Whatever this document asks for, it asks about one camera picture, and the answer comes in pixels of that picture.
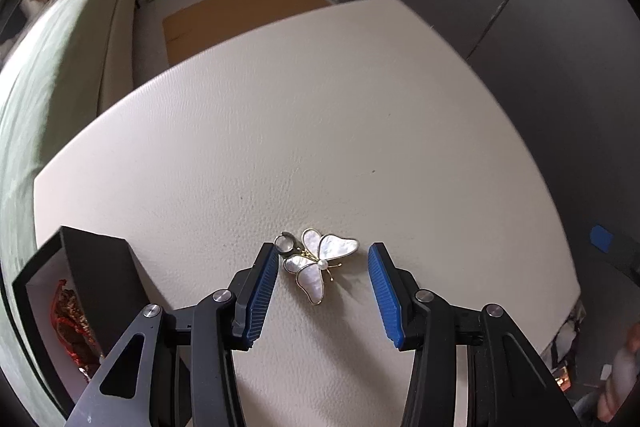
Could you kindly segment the person's right hand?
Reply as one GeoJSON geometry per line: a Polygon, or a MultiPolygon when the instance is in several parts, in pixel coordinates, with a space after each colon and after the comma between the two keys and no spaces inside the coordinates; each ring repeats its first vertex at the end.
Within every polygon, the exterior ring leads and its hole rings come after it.
{"type": "Polygon", "coordinates": [[[628,329],[626,343],[618,350],[612,372],[600,394],[597,415],[600,421],[609,423],[631,393],[637,381],[637,355],[639,353],[639,324],[628,329]]]}

